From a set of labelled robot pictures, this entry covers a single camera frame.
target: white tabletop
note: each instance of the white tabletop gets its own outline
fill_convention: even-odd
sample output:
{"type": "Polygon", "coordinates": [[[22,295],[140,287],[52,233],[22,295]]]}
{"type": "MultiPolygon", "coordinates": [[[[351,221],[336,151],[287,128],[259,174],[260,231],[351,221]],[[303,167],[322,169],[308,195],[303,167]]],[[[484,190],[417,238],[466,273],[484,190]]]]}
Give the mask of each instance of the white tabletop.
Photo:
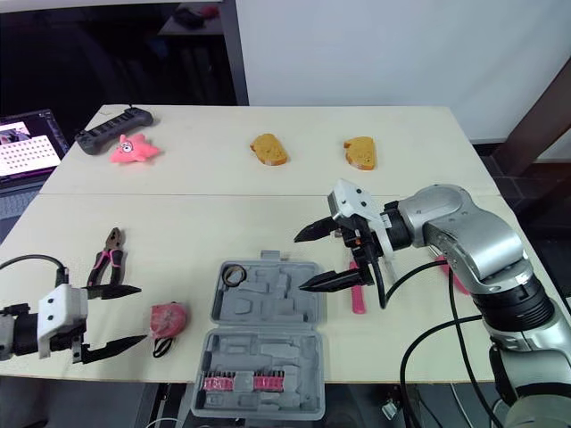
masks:
{"type": "MultiPolygon", "coordinates": [[[[125,107],[102,107],[88,128],[125,107]]],[[[140,107],[156,123],[136,132],[163,154],[148,164],[117,165],[109,162],[114,144],[97,156],[74,144],[42,193],[325,195],[343,177],[376,195],[410,195],[434,183],[499,194],[444,107],[140,107]],[[264,133],[282,142],[285,165],[257,160],[249,145],[264,133]],[[375,170],[347,163],[343,141],[355,136],[375,139],[375,170]]]]}
{"type": "MultiPolygon", "coordinates": [[[[378,198],[380,202],[391,199],[378,198]]],[[[502,198],[477,195],[474,199],[516,228],[536,275],[547,293],[560,301],[502,198]]],[[[215,326],[209,315],[219,265],[227,259],[257,259],[261,250],[281,250],[290,259],[315,261],[324,270],[345,269],[348,253],[341,240],[293,242],[303,226],[327,214],[322,196],[40,194],[0,247],[0,260],[30,252],[50,254],[70,268],[73,284],[83,286],[111,228],[119,226],[126,235],[124,283],[143,291],[118,300],[91,300],[89,343],[102,346],[147,332],[150,307],[157,303],[185,303],[191,321],[170,353],[160,359],[152,357],[151,341],[146,340],[118,357],[85,366],[72,365],[69,351],[55,352],[44,360],[37,354],[13,358],[0,364],[0,375],[193,381],[204,335],[215,326]]],[[[402,275],[432,257],[427,249],[407,249],[397,252],[395,266],[402,275]]],[[[0,307],[28,302],[35,311],[37,301],[53,284],[54,267],[49,263],[34,260],[13,265],[2,272],[0,307]]],[[[349,291],[328,294],[326,300],[327,318],[318,330],[325,344],[329,382],[397,382],[401,357],[410,343],[427,328],[451,319],[446,277],[438,268],[405,284],[387,310],[378,307],[374,287],[366,288],[364,316],[352,313],[349,291]]],[[[457,293],[457,302],[461,316],[476,313],[469,297],[457,293]]],[[[484,328],[476,322],[464,330],[476,377],[491,380],[490,342],[484,328]]],[[[415,382],[466,381],[455,333],[441,332],[423,343],[413,354],[408,373],[415,382]]]]}

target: pink plush toy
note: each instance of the pink plush toy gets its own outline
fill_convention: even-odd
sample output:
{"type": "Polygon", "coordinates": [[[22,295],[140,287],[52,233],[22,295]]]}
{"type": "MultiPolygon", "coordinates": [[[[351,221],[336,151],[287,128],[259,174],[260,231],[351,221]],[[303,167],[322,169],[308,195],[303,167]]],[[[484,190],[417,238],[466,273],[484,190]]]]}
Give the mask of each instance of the pink plush toy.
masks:
{"type": "Polygon", "coordinates": [[[159,149],[146,142],[143,134],[135,134],[129,139],[126,136],[121,136],[119,142],[119,147],[111,155],[111,162],[144,162],[160,152],[159,149]]]}

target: game controller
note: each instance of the game controller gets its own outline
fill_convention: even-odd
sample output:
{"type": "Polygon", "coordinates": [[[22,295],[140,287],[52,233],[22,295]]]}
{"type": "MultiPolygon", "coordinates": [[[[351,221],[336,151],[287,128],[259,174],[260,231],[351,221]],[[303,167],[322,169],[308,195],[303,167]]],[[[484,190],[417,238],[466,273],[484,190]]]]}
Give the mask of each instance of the game controller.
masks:
{"type": "Polygon", "coordinates": [[[87,154],[98,154],[103,146],[113,138],[125,134],[136,127],[148,127],[153,124],[153,115],[148,111],[129,107],[119,116],[107,120],[101,125],[75,136],[79,147],[87,154]]]}

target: gray tool case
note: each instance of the gray tool case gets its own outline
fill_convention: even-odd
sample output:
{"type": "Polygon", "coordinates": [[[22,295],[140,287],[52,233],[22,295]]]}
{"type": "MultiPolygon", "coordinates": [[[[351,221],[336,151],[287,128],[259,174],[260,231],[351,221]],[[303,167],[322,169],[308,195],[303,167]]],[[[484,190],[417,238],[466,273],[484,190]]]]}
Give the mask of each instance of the gray tool case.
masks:
{"type": "Polygon", "coordinates": [[[261,260],[222,265],[211,312],[220,328],[210,330],[204,340],[192,400],[196,416],[323,417],[323,345],[314,330],[323,301],[319,293],[298,289],[318,273],[315,263],[281,261],[279,251],[262,251],[261,260]],[[245,269],[246,279],[229,287],[222,273],[236,264],[245,269]],[[283,378],[283,391],[254,389],[254,376],[267,374],[283,378]],[[206,391],[205,379],[217,375],[232,378],[233,390],[206,391]]]}

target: black cable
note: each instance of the black cable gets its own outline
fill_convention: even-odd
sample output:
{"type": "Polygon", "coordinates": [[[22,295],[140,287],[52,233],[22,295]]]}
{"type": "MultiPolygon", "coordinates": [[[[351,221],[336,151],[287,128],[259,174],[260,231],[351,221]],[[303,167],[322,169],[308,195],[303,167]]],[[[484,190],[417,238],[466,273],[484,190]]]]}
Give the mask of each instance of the black cable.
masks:
{"type": "Polygon", "coordinates": [[[375,273],[375,279],[377,280],[377,291],[378,291],[378,303],[381,305],[381,309],[386,308],[386,303],[388,299],[385,294],[385,283],[383,282],[383,275],[381,274],[381,268],[378,263],[371,263],[373,266],[373,272],[375,273]]]}
{"type": "Polygon", "coordinates": [[[65,266],[55,257],[52,256],[46,256],[44,254],[27,254],[25,256],[20,256],[20,257],[14,257],[13,259],[10,259],[8,261],[5,261],[4,263],[2,263],[0,265],[0,270],[9,267],[10,265],[17,263],[18,261],[22,261],[22,260],[29,260],[29,259],[42,259],[42,260],[47,260],[47,261],[51,261],[52,263],[54,263],[59,269],[65,269],[65,266]]]}
{"type": "Polygon", "coordinates": [[[434,421],[436,422],[436,424],[440,427],[440,428],[444,428],[442,423],[440,422],[440,420],[436,417],[436,415],[434,414],[434,412],[430,409],[430,407],[425,403],[425,401],[422,398],[422,395],[418,395],[418,399],[420,400],[420,404],[422,404],[425,409],[428,411],[428,413],[430,414],[430,416],[434,419],[434,421]]]}
{"type": "Polygon", "coordinates": [[[414,412],[412,411],[412,407],[410,406],[410,398],[409,398],[409,394],[407,393],[407,381],[406,381],[406,370],[407,370],[407,364],[409,362],[409,358],[410,355],[412,354],[412,352],[414,351],[414,349],[424,340],[426,339],[428,336],[439,332],[441,330],[443,330],[444,328],[447,327],[451,327],[453,325],[460,325],[460,324],[464,324],[464,323],[469,323],[471,321],[477,321],[478,319],[482,319],[481,315],[474,315],[472,317],[465,317],[465,318],[460,318],[457,320],[452,320],[452,321],[448,321],[446,323],[442,323],[439,325],[436,325],[434,327],[432,327],[429,330],[426,330],[424,333],[422,333],[410,346],[409,348],[405,351],[404,356],[402,357],[402,361],[401,361],[401,395],[402,395],[402,405],[404,406],[404,420],[405,422],[409,422],[409,418],[410,420],[412,420],[412,423],[417,427],[417,428],[422,428],[420,425],[420,422],[418,421],[418,418],[416,417],[416,415],[414,414],[414,412]]]}
{"type": "Polygon", "coordinates": [[[169,352],[170,346],[174,338],[172,337],[163,337],[161,339],[154,340],[154,350],[153,350],[153,357],[160,358],[167,352],[169,352]]]}
{"type": "Polygon", "coordinates": [[[430,263],[426,263],[425,265],[412,269],[408,274],[404,275],[396,283],[393,284],[391,289],[386,293],[386,302],[388,303],[393,293],[396,292],[397,289],[412,276],[422,272],[423,270],[427,270],[428,268],[433,268],[434,266],[446,265],[447,263],[448,262],[446,260],[431,261],[430,263]]]}
{"type": "Polygon", "coordinates": [[[68,275],[68,269],[61,263],[58,259],[52,256],[46,256],[45,254],[26,254],[25,256],[14,257],[8,261],[5,261],[0,265],[0,270],[13,265],[19,261],[23,260],[30,260],[30,259],[41,259],[51,261],[57,266],[57,270],[55,271],[55,286],[57,287],[60,284],[68,284],[70,282],[70,277],[68,275]]]}
{"type": "Polygon", "coordinates": [[[470,360],[468,359],[468,352],[466,351],[466,343],[464,342],[464,334],[462,333],[462,329],[460,328],[460,324],[457,323],[458,321],[458,311],[456,310],[456,302],[454,301],[454,273],[452,269],[448,271],[448,294],[450,295],[450,306],[452,309],[452,316],[454,318],[454,325],[456,326],[456,334],[458,335],[458,342],[460,344],[460,350],[462,351],[462,359],[464,360],[464,365],[466,366],[466,370],[468,371],[468,376],[470,377],[470,382],[472,383],[472,387],[474,387],[474,392],[476,393],[482,407],[488,414],[488,416],[493,420],[493,422],[500,428],[503,427],[503,424],[500,422],[500,419],[492,412],[492,409],[488,405],[488,402],[485,400],[485,397],[480,389],[480,386],[476,382],[476,377],[474,376],[474,372],[472,371],[472,366],[470,365],[470,360]]]}

